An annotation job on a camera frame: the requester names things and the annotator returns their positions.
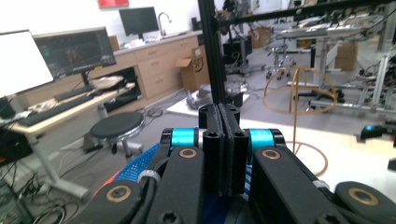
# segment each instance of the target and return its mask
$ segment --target white blank monitor screen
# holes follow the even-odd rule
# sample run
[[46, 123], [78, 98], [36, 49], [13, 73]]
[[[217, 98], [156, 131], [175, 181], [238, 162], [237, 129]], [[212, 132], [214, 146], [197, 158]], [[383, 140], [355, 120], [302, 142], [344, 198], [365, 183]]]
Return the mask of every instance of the white blank monitor screen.
[[0, 98], [53, 80], [29, 31], [0, 34], [0, 52]]

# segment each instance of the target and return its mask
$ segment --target white wall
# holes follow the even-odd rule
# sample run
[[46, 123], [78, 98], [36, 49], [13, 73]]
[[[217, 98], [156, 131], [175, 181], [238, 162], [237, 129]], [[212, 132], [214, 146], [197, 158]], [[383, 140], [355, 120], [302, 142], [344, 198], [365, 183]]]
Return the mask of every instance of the white wall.
[[[130, 0], [129, 7], [155, 7], [165, 11], [172, 23], [165, 22], [166, 33], [191, 30], [191, 18], [200, 19], [197, 0]], [[29, 29], [33, 35], [105, 26], [119, 43], [137, 36], [125, 36], [118, 8], [100, 9], [96, 0], [0, 0], [0, 33]]]

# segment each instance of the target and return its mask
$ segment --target sink faucet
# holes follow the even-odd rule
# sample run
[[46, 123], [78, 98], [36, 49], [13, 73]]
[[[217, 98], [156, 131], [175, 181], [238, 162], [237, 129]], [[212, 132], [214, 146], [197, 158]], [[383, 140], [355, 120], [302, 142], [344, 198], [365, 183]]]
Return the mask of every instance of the sink faucet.
[[163, 25], [161, 24], [161, 15], [165, 15], [168, 18], [169, 23], [171, 23], [172, 20], [170, 19], [169, 15], [165, 12], [161, 12], [160, 15], [158, 15], [158, 23], [160, 24], [161, 38], [164, 38], [166, 36], [166, 32], [163, 29]]

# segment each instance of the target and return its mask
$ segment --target red sign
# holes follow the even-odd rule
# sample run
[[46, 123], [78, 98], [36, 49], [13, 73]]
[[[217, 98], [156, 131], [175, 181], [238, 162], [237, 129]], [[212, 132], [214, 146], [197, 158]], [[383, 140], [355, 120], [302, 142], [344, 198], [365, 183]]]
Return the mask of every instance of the red sign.
[[128, 7], [129, 0], [98, 0], [99, 7]]

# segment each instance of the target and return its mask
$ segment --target black monitor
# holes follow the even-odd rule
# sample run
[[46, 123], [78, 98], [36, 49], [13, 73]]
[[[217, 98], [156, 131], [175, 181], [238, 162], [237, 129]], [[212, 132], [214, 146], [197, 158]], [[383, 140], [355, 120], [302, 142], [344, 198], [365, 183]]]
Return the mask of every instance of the black monitor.
[[126, 8], [119, 12], [126, 35], [139, 35], [143, 39], [144, 33], [160, 30], [154, 7]]
[[0, 51], [0, 98], [53, 80], [28, 30], [0, 34]]
[[106, 27], [34, 35], [52, 76], [57, 79], [86, 74], [94, 69], [116, 64]]

